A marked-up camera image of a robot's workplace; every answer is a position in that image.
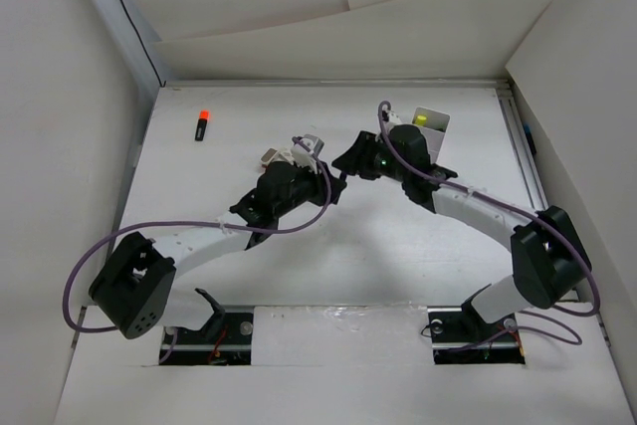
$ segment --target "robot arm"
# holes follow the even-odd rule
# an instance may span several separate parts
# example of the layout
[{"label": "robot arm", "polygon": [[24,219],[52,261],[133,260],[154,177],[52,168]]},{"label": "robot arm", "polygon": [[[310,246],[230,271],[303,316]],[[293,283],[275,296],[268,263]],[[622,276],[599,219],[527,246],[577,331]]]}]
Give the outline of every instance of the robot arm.
[{"label": "robot arm", "polygon": [[[204,338],[216,335],[224,309],[206,291],[171,291],[173,281],[221,256],[260,245],[277,230],[280,218],[302,204],[325,204],[326,178],[314,160],[322,141],[306,135],[302,142],[310,151],[295,145],[287,160],[269,164],[256,188],[218,219],[219,229],[190,228],[154,239],[135,232],[121,240],[89,294],[126,338],[158,324],[199,330]],[[346,183],[323,166],[329,202],[336,204]]]},{"label": "robot arm", "polygon": [[[407,163],[436,179],[458,175],[430,161],[427,140],[421,127],[400,124],[385,118],[391,127],[392,146]],[[344,174],[375,180],[387,176],[400,181],[407,197],[432,213],[449,216],[490,236],[512,253],[513,274],[498,283],[487,285],[462,304],[460,322],[473,340],[484,338],[480,330],[506,316],[530,307],[548,309],[584,279],[580,266],[568,251],[535,222],[518,214],[503,211],[472,194],[428,181],[407,170],[389,151],[378,135],[362,131],[354,145],[332,166]],[[582,255],[590,268],[583,247],[568,215],[551,206],[535,213],[560,232]]]}]

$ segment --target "cable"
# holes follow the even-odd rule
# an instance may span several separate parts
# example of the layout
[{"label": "cable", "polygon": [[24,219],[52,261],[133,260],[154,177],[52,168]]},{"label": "cable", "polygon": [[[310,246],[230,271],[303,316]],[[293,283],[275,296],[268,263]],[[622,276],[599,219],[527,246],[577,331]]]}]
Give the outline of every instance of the cable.
[{"label": "cable", "polygon": [[215,342],[215,346],[212,349],[212,351],[210,352],[210,354],[208,355],[208,364],[210,364],[216,354],[217,354],[217,349],[219,348],[219,345],[221,344],[221,342],[223,342],[223,339],[226,338],[226,335],[228,334],[228,326],[226,325],[223,330],[221,331],[221,333],[219,334],[219,338],[217,338],[217,341]]},{"label": "cable", "polygon": [[[248,232],[260,233],[260,234],[272,234],[272,235],[292,234],[292,233],[297,233],[299,231],[302,231],[306,228],[309,228],[312,224],[318,221],[323,214],[325,214],[325,211],[327,211],[327,207],[329,206],[329,203],[331,202],[331,183],[329,182],[329,174],[327,173],[327,169],[322,164],[322,162],[319,161],[319,158],[317,157],[317,155],[311,152],[310,149],[301,141],[299,137],[296,136],[292,138],[292,141],[294,142],[294,144],[300,145],[305,151],[309,152],[312,155],[312,158],[317,162],[318,169],[320,169],[320,172],[325,180],[325,204],[322,205],[318,214],[311,220],[302,224],[301,226],[296,226],[290,229],[264,229],[264,228],[254,228],[251,226],[241,226],[238,224],[224,224],[223,227],[225,229],[231,229],[234,231],[248,231]],[[71,273],[69,274],[67,283],[64,286],[64,293],[62,296],[62,315],[64,316],[64,320],[67,323],[67,325],[73,330],[75,330],[76,332],[81,332],[81,333],[101,333],[101,332],[110,332],[113,330],[117,330],[117,327],[114,327],[114,326],[112,327],[83,327],[79,325],[78,323],[76,323],[71,318],[69,303],[71,298],[71,288],[73,287],[73,282],[75,281],[76,277],[80,273],[80,270],[82,269],[84,264],[93,254],[95,254],[102,246],[108,244],[110,241],[121,236],[122,234],[126,234],[131,231],[137,231],[143,228],[175,227],[175,226],[191,226],[191,227],[199,227],[199,228],[216,228],[216,229],[221,228],[220,223],[209,222],[209,221],[148,221],[145,223],[137,223],[137,224],[132,224],[130,226],[126,226],[125,228],[121,228],[117,231],[114,231],[108,234],[107,236],[104,236],[95,244],[93,244],[89,248],[89,250],[86,251],[80,257],[78,262],[71,269]]]},{"label": "cable", "polygon": [[178,331],[178,327],[173,327],[172,328],[172,341],[170,342],[170,346],[168,347],[168,350],[166,350],[166,353],[164,353],[161,356],[161,358],[159,358],[159,364],[162,364],[163,362],[168,360],[168,357],[174,351],[175,345],[177,344],[177,331]]},{"label": "cable", "polygon": [[501,337],[502,335],[505,335],[507,333],[511,333],[511,332],[517,332],[520,330],[525,330],[527,332],[532,332],[532,333],[538,333],[540,335],[545,335],[547,337],[553,338],[555,340],[559,340],[560,342],[564,342],[567,343],[569,345],[582,345],[583,344],[583,340],[581,339],[581,335],[579,335],[574,329],[572,329],[570,326],[568,326],[567,324],[565,324],[564,322],[554,319],[554,318],[550,318],[549,316],[544,316],[542,314],[538,314],[538,313],[532,313],[530,311],[519,311],[518,314],[523,314],[525,316],[533,316],[534,318],[539,318],[539,319],[543,319],[543,320],[548,320],[549,322],[553,322],[556,325],[559,325],[560,327],[564,328],[565,330],[567,330],[570,334],[573,335],[573,337],[575,337],[575,340],[571,340],[569,338],[564,338],[564,337],[560,337],[559,335],[555,335],[552,332],[547,332],[546,330],[542,330],[540,328],[536,328],[536,327],[531,327],[528,325],[515,325],[513,327],[509,327],[509,328],[503,328],[502,330],[499,330],[497,333],[494,333],[491,337],[488,337],[484,340],[481,340],[480,342],[475,342],[475,343],[469,343],[467,345],[463,345],[462,347],[453,347],[453,348],[448,348],[447,350],[449,350],[450,352],[464,352],[466,350],[472,350],[474,348],[477,348],[481,345],[484,345],[485,343],[489,343],[489,342],[493,342],[494,340],[496,340],[497,338]]},{"label": "cable", "polygon": [[[393,146],[393,144],[391,144],[391,140],[389,139],[389,135],[387,134],[387,128],[385,126],[385,122],[383,120],[383,115],[382,115],[384,106],[387,106],[387,109],[391,110],[391,103],[388,102],[388,101],[383,101],[378,106],[378,123],[380,125],[380,134],[382,136],[383,141],[387,145],[387,148],[389,148],[389,151],[394,156],[394,158],[396,158],[396,160],[401,165],[403,165],[408,171],[410,171],[411,173],[415,174],[416,176],[419,176],[419,177],[421,177],[423,179],[426,179],[427,181],[431,181],[431,182],[436,183],[436,184],[444,184],[445,186],[449,186],[449,187],[454,188],[454,189],[456,189],[458,191],[461,191],[461,192],[463,192],[465,194],[469,194],[470,190],[464,184],[456,183],[454,181],[449,181],[449,180],[446,180],[446,179],[436,178],[436,177],[431,176],[431,175],[429,175],[427,173],[423,173],[422,171],[416,169],[411,164],[409,164],[407,161],[405,161],[405,159],[402,158],[402,156],[400,156],[400,153],[398,153],[398,151]],[[557,241],[559,241],[566,248],[568,253],[575,259],[575,261],[577,262],[577,264],[581,268],[582,273],[586,277],[586,280],[588,281],[588,284],[590,285],[590,289],[591,289],[592,296],[593,296],[592,309],[590,311],[581,313],[579,311],[573,311],[571,309],[567,309],[567,308],[564,308],[562,306],[553,306],[553,308],[555,310],[561,311],[561,312],[569,314],[571,316],[577,316],[577,317],[581,317],[581,318],[590,318],[591,316],[595,316],[597,313],[599,313],[599,307],[600,307],[600,304],[601,304],[601,299],[600,299],[600,296],[599,296],[599,290],[597,288],[597,283],[595,283],[595,279],[593,278],[592,273],[588,269],[588,265],[584,261],[584,258],[581,257],[579,252],[577,252],[577,250],[573,247],[573,245],[570,244],[570,242],[559,231],[557,231],[555,228],[553,228],[550,224],[546,223],[542,219],[537,218],[536,216],[532,215],[532,213],[530,213],[528,211],[525,211],[524,209],[518,208],[518,207],[516,207],[516,206],[514,206],[512,204],[505,203],[504,201],[500,201],[500,200],[498,200],[496,198],[492,198],[491,196],[489,196],[489,195],[487,195],[485,193],[482,193],[480,191],[473,191],[472,190],[471,192],[473,193],[473,195],[475,197],[483,200],[485,203],[488,203],[488,204],[491,204],[493,206],[497,206],[497,207],[499,207],[501,209],[504,209],[504,210],[511,211],[513,213],[519,214],[520,216],[523,216],[523,217],[533,221],[534,223],[538,224],[544,230],[548,231]]]},{"label": "cable", "polygon": [[128,22],[130,22],[130,26],[132,27],[132,30],[134,30],[135,34],[137,34],[137,39],[139,39],[139,43],[141,44],[141,48],[143,49],[143,53],[146,54],[146,58],[150,62],[150,66],[152,67],[152,70],[155,72],[155,76],[157,77],[157,81],[159,82],[159,87],[160,88],[164,87],[166,85],[166,82],[162,82],[161,81],[161,77],[159,76],[159,72],[157,71],[157,68],[155,67],[155,64],[152,62],[152,59],[150,58],[150,55],[148,54],[148,51],[146,50],[146,45],[144,44],[143,40],[141,39],[141,34],[139,34],[139,31],[137,30],[137,27],[135,26],[135,23],[132,21],[132,18],[130,18],[130,14],[128,13],[128,9],[126,8],[126,4],[123,2],[123,0],[119,0],[119,3],[121,4],[121,8],[123,9],[123,13],[126,14],[126,18],[128,19]]}]

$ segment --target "white enclosure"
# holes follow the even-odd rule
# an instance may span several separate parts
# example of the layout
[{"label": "white enclosure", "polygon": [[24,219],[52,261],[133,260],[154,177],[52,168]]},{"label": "white enclosure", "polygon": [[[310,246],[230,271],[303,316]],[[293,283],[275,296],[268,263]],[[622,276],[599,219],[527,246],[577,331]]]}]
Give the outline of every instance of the white enclosure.
[{"label": "white enclosure", "polygon": [[[208,419],[208,406],[217,408],[243,391],[259,397],[260,387],[269,388],[228,421],[320,423],[323,411],[333,423],[629,423],[627,403],[637,407],[636,2],[0,0],[0,421],[54,423],[66,383],[57,424],[158,423],[188,413]],[[431,88],[432,81],[467,78],[472,88]],[[297,89],[290,96],[279,94],[285,90],[279,87],[238,94],[233,82],[209,90],[172,82],[219,79],[327,80],[330,87],[287,87]],[[364,87],[331,82],[351,79],[379,82]],[[388,79],[422,82],[407,87],[384,82]],[[482,79],[505,81],[472,83]],[[168,87],[161,89],[164,81]],[[410,207],[396,185],[357,181],[314,233],[299,235],[298,250],[290,249],[294,238],[277,238],[263,246],[262,258],[255,252],[245,261],[226,258],[177,284],[185,291],[206,283],[228,304],[291,308],[286,320],[272,316],[277,310],[260,309],[255,339],[261,366],[221,372],[228,388],[208,403],[193,406],[184,399],[161,412],[184,390],[193,401],[208,398],[217,376],[175,367],[143,367],[137,373],[140,365],[156,363],[159,329],[133,342],[113,334],[81,336],[71,361],[74,334],[60,307],[64,281],[80,254],[113,223],[211,219],[254,184],[267,147],[312,133],[300,130],[308,125],[325,136],[324,155],[331,160],[359,129],[375,131],[374,109],[385,96],[411,109],[424,102],[448,110],[441,164],[468,172],[477,185],[514,202],[541,207],[545,192],[548,203],[568,211],[602,296],[604,328],[595,319],[570,319],[585,336],[583,347],[573,352],[528,334],[529,367],[494,370],[487,378],[486,369],[450,372],[417,363],[426,343],[414,337],[403,343],[402,358],[408,358],[402,362],[379,349],[357,356],[354,350],[367,335],[339,336],[333,321],[294,306],[328,312],[334,305],[411,301],[412,309],[386,308],[378,322],[360,325],[375,330],[387,326],[387,318],[402,318],[395,330],[400,335],[411,320],[418,322],[420,306],[456,304],[511,271],[498,245],[452,220],[427,217]],[[196,148],[191,113],[196,119],[204,106],[213,119],[206,141]],[[332,124],[335,115],[347,128]],[[531,129],[536,170],[519,115]],[[235,165],[220,178],[220,148],[228,145]],[[193,174],[200,164],[210,169]],[[379,197],[391,201],[390,208],[376,204]],[[364,231],[356,231],[364,208],[381,219],[370,214]],[[313,212],[295,212],[290,224]],[[427,233],[413,233],[409,225]],[[72,294],[74,315],[87,302],[87,287],[104,258],[98,254],[80,275]],[[586,287],[580,292],[589,299]],[[308,337],[315,325],[315,340],[295,342],[298,336],[287,335],[292,317]],[[103,320],[90,309],[87,324]],[[606,331],[610,347],[604,344]],[[288,348],[277,337],[286,337]],[[387,339],[372,332],[368,337]],[[423,357],[430,358],[429,350]],[[346,362],[373,367],[334,371]],[[287,370],[273,370],[282,365]],[[303,367],[312,370],[298,370]],[[311,376],[323,387],[305,387]],[[434,376],[442,387],[433,386]],[[121,386],[122,377],[133,384],[130,391]],[[519,388],[522,381],[527,385]],[[608,384],[603,390],[600,381]],[[273,383],[290,397],[279,412],[271,406]],[[140,389],[144,392],[135,395]],[[467,408],[450,402],[440,414],[427,413],[452,390],[462,391]],[[474,390],[480,392],[472,401]],[[490,390],[509,397],[499,412],[485,407]],[[326,401],[334,406],[326,407]]]}]

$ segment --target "purple cable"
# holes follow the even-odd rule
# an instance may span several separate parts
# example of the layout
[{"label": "purple cable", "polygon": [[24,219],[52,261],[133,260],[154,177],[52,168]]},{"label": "purple cable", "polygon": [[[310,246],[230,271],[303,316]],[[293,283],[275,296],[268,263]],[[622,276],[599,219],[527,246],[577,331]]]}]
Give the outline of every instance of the purple cable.
[{"label": "purple cable", "polygon": [[493,342],[494,340],[496,340],[497,338],[501,337],[502,335],[506,333],[515,332],[518,330],[525,330],[527,332],[539,333],[540,335],[545,335],[555,340],[559,340],[560,342],[568,343],[569,345],[583,344],[583,340],[581,339],[581,336],[574,329],[572,329],[571,327],[569,327],[568,325],[566,325],[564,322],[560,320],[550,318],[549,316],[544,316],[542,314],[532,313],[530,311],[519,311],[518,314],[524,314],[525,316],[533,316],[534,318],[544,319],[544,320],[548,320],[549,322],[553,322],[554,324],[559,325],[560,327],[570,332],[575,337],[575,340],[560,337],[559,335],[555,335],[552,332],[547,332],[546,330],[542,330],[541,328],[531,327],[528,325],[516,325],[510,328],[505,328],[504,330],[500,330],[494,333],[491,337],[485,338],[484,340],[481,340],[480,342],[469,343],[467,345],[463,345],[462,347],[448,348],[447,350],[449,350],[450,352],[466,352],[467,350],[472,350],[481,345],[484,345],[485,343]]},{"label": "purple cable", "polygon": [[[409,164],[407,161],[405,161],[400,156],[400,153],[398,153],[398,151],[396,151],[396,148],[394,148],[394,146],[391,144],[391,140],[389,139],[389,135],[387,134],[387,128],[385,127],[385,122],[384,122],[383,117],[382,117],[383,107],[384,106],[387,106],[387,109],[391,110],[391,103],[388,102],[388,101],[383,101],[378,106],[378,123],[380,125],[380,134],[382,136],[383,141],[385,142],[385,144],[389,148],[389,151],[394,156],[394,158],[396,158],[396,160],[400,164],[402,164],[408,171],[414,173],[417,176],[420,176],[423,179],[426,179],[427,181],[431,181],[431,182],[434,182],[436,184],[444,184],[444,185],[449,186],[451,188],[457,189],[458,191],[462,191],[463,193],[466,193],[466,194],[469,193],[470,192],[469,188],[467,186],[465,186],[464,184],[459,184],[459,183],[455,183],[453,181],[448,181],[448,180],[445,180],[445,179],[436,178],[434,176],[430,176],[427,173],[423,173],[422,171],[419,171],[418,169],[413,167],[411,164]],[[581,313],[579,311],[572,311],[571,309],[567,309],[567,308],[564,308],[562,306],[553,306],[553,308],[555,310],[561,311],[563,313],[570,314],[571,316],[578,316],[580,318],[589,318],[589,317],[595,316],[597,313],[599,313],[599,306],[601,304],[601,299],[599,297],[599,290],[597,289],[597,283],[595,283],[595,279],[593,278],[592,273],[588,269],[588,266],[586,265],[586,262],[584,261],[584,258],[581,257],[581,255],[577,252],[577,250],[573,247],[573,245],[570,244],[568,242],[568,240],[559,231],[557,231],[555,228],[553,228],[550,224],[546,223],[542,219],[537,218],[536,216],[533,216],[532,213],[529,213],[528,211],[525,211],[524,209],[518,208],[518,207],[516,207],[516,206],[514,206],[512,204],[505,203],[505,202],[500,201],[500,200],[498,200],[496,198],[492,198],[491,196],[489,196],[489,195],[487,195],[485,193],[481,193],[480,191],[473,191],[473,195],[475,197],[483,200],[485,203],[492,204],[492,205],[497,206],[497,207],[499,207],[501,209],[504,209],[504,210],[511,211],[513,213],[519,214],[520,216],[523,216],[523,217],[529,219],[530,221],[533,221],[534,223],[538,224],[543,229],[548,231],[557,241],[559,241],[566,248],[568,253],[575,259],[575,261],[577,262],[577,264],[581,268],[582,273],[586,277],[586,280],[588,281],[588,284],[590,285],[590,289],[591,289],[591,292],[592,292],[592,295],[593,295],[592,309],[590,311]]]},{"label": "purple cable", "polygon": [[177,327],[173,327],[172,328],[172,341],[170,342],[170,346],[168,347],[168,350],[166,350],[166,353],[164,353],[160,358],[159,358],[159,363],[160,365],[165,362],[166,360],[168,360],[168,357],[170,357],[170,355],[172,354],[173,350],[175,349],[175,345],[177,344],[177,332],[178,332],[178,328]]},{"label": "purple cable", "polygon": [[[299,137],[292,138],[294,144],[299,144],[305,151],[310,152],[310,149],[305,146]],[[312,153],[312,158],[317,162],[317,166],[322,173],[323,178],[325,179],[325,204],[322,205],[322,208],[318,212],[318,214],[312,218],[310,221],[302,224],[301,226],[296,226],[290,229],[264,229],[264,228],[253,228],[250,226],[241,226],[238,224],[224,224],[225,229],[232,229],[234,231],[248,231],[252,233],[260,233],[260,234],[291,234],[302,231],[306,228],[309,228],[312,224],[320,219],[320,217],[325,214],[327,211],[327,207],[331,201],[331,183],[329,182],[329,174],[325,169],[324,165],[319,161],[319,158]],[[143,228],[156,228],[156,227],[175,227],[175,226],[190,226],[190,227],[200,227],[200,228],[221,228],[220,223],[209,222],[209,221],[148,221],[145,223],[137,223],[131,224],[130,226],[126,226],[125,228],[121,228],[117,231],[110,233],[107,236],[104,236],[95,244],[93,244],[88,251],[86,251],[82,257],[78,260],[78,262],[71,269],[71,273],[69,274],[69,278],[67,279],[67,283],[64,286],[64,293],[62,296],[62,315],[64,316],[64,320],[67,325],[73,330],[81,333],[101,333],[101,332],[111,332],[113,330],[117,330],[117,327],[82,327],[77,324],[71,318],[71,311],[69,307],[69,302],[71,298],[71,288],[73,287],[73,282],[76,277],[80,273],[80,270],[86,263],[86,261],[95,254],[102,246],[108,244],[113,239],[121,236],[122,234],[129,233],[131,231],[136,231],[138,229]]]}]

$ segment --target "purple wire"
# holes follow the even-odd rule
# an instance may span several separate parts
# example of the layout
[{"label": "purple wire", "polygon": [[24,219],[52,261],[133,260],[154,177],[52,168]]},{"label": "purple wire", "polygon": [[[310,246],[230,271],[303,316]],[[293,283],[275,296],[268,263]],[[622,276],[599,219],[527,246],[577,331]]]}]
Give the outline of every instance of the purple wire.
[{"label": "purple wire", "polygon": [[[389,139],[389,135],[387,134],[387,128],[385,127],[385,122],[384,122],[383,117],[382,117],[383,107],[384,106],[387,106],[387,109],[391,110],[391,103],[388,102],[388,101],[384,101],[384,102],[381,102],[380,105],[378,106],[378,123],[380,125],[380,134],[382,136],[383,141],[385,142],[385,144],[389,148],[389,151],[394,156],[394,158],[396,158],[396,160],[400,164],[402,164],[408,171],[414,173],[416,176],[420,176],[421,178],[426,179],[427,181],[434,182],[436,184],[444,184],[444,185],[449,186],[451,188],[457,189],[458,191],[462,191],[463,193],[469,193],[470,192],[469,188],[467,186],[465,186],[464,184],[456,183],[454,181],[448,181],[448,180],[445,180],[445,179],[436,178],[436,177],[431,176],[431,175],[429,175],[427,173],[423,173],[422,171],[419,171],[418,169],[413,167],[411,164],[409,164],[407,161],[405,161],[400,156],[400,153],[398,153],[398,151],[396,151],[396,148],[394,148],[394,146],[391,144],[391,140]],[[497,206],[497,207],[499,207],[501,209],[504,209],[504,210],[511,211],[513,213],[519,214],[520,216],[524,216],[525,218],[527,218],[527,219],[533,221],[534,223],[538,224],[543,229],[548,231],[557,241],[559,241],[566,248],[568,253],[575,259],[575,261],[577,262],[577,264],[581,268],[582,273],[586,277],[586,280],[588,281],[588,284],[590,285],[590,289],[591,289],[592,296],[593,296],[592,309],[590,311],[582,313],[580,311],[572,311],[571,309],[567,309],[567,308],[564,308],[562,306],[553,306],[553,308],[555,310],[561,311],[563,313],[567,313],[567,314],[569,314],[571,316],[578,316],[578,317],[581,317],[581,318],[589,318],[589,317],[595,316],[597,313],[599,313],[599,307],[600,307],[600,304],[601,304],[601,299],[600,299],[600,296],[599,296],[599,290],[597,289],[597,283],[595,283],[595,279],[593,278],[592,273],[588,269],[588,266],[587,266],[586,262],[584,261],[584,258],[581,257],[581,255],[577,252],[577,250],[573,247],[573,245],[570,244],[570,242],[559,231],[557,231],[555,228],[553,228],[550,224],[546,223],[542,219],[532,215],[532,213],[530,213],[528,211],[525,211],[524,209],[518,208],[518,207],[516,207],[516,206],[514,206],[512,204],[505,203],[504,201],[500,201],[500,200],[498,200],[496,198],[492,198],[491,196],[489,196],[489,195],[487,195],[485,193],[481,193],[480,191],[472,191],[472,192],[473,192],[473,195],[475,197],[483,200],[485,203],[492,204],[492,205]]]},{"label": "purple wire", "polygon": [[[294,144],[299,144],[305,151],[310,152],[310,149],[305,146],[299,137],[292,138]],[[312,158],[317,162],[318,169],[322,173],[323,178],[325,179],[325,204],[322,205],[318,214],[312,218],[310,221],[306,223],[296,226],[290,229],[264,229],[264,228],[253,228],[250,226],[241,226],[238,224],[224,224],[225,229],[232,229],[234,231],[248,231],[251,233],[260,233],[260,234],[292,234],[302,231],[306,228],[309,228],[312,224],[320,219],[320,217],[325,214],[327,211],[327,207],[331,202],[331,183],[329,181],[329,174],[325,169],[324,165],[319,161],[319,158],[312,153]],[[87,262],[87,260],[95,254],[101,247],[108,244],[113,239],[121,236],[122,234],[129,233],[131,231],[136,231],[138,229],[143,228],[157,228],[157,227],[176,227],[176,226],[190,226],[190,227],[200,227],[200,228],[221,228],[221,224],[217,222],[210,221],[147,221],[145,223],[137,223],[131,224],[130,226],[126,226],[125,228],[121,228],[117,231],[113,231],[112,233],[104,236],[95,244],[93,244],[88,251],[86,251],[78,260],[78,262],[71,269],[71,273],[69,274],[69,278],[67,279],[67,283],[64,286],[64,293],[62,296],[62,315],[64,316],[64,320],[67,325],[75,330],[76,332],[81,333],[101,333],[101,332],[111,332],[113,330],[117,330],[117,327],[83,327],[76,323],[73,318],[71,318],[70,311],[70,299],[71,299],[71,288],[73,287],[73,282],[76,277],[80,273],[80,270]]]},{"label": "purple wire", "polygon": [[159,358],[159,364],[161,365],[163,362],[165,362],[166,360],[168,360],[168,357],[170,357],[170,355],[172,354],[173,350],[175,349],[175,345],[177,344],[177,332],[178,332],[178,327],[173,327],[172,328],[172,341],[170,342],[170,346],[168,347],[168,350],[166,350],[166,353],[164,353],[160,358]]},{"label": "purple wire", "polygon": [[525,330],[527,332],[532,332],[532,333],[538,333],[540,335],[545,335],[545,336],[553,338],[555,340],[559,340],[560,342],[568,343],[569,345],[582,345],[583,344],[583,340],[581,339],[581,336],[573,328],[571,328],[570,326],[566,325],[561,320],[550,318],[549,316],[544,316],[544,315],[538,314],[538,313],[532,313],[530,311],[519,311],[518,314],[524,314],[525,316],[533,316],[534,318],[539,318],[539,319],[543,319],[543,320],[548,320],[549,322],[553,322],[554,324],[559,325],[560,327],[562,327],[562,328],[566,329],[568,332],[570,332],[575,337],[575,340],[571,340],[569,338],[560,337],[559,335],[556,335],[556,334],[554,334],[552,332],[547,332],[546,330],[542,330],[541,328],[531,327],[531,326],[528,326],[528,325],[516,325],[516,326],[510,327],[510,328],[505,328],[504,330],[500,330],[500,331],[494,333],[491,337],[485,338],[484,340],[481,340],[480,342],[469,343],[467,345],[463,345],[462,347],[448,348],[447,350],[449,350],[450,352],[466,352],[467,350],[472,350],[474,348],[478,348],[479,346],[484,345],[485,343],[493,342],[494,340],[496,340],[497,338],[501,337],[502,335],[504,335],[506,333],[515,332],[515,331],[518,331],[518,330]]}]

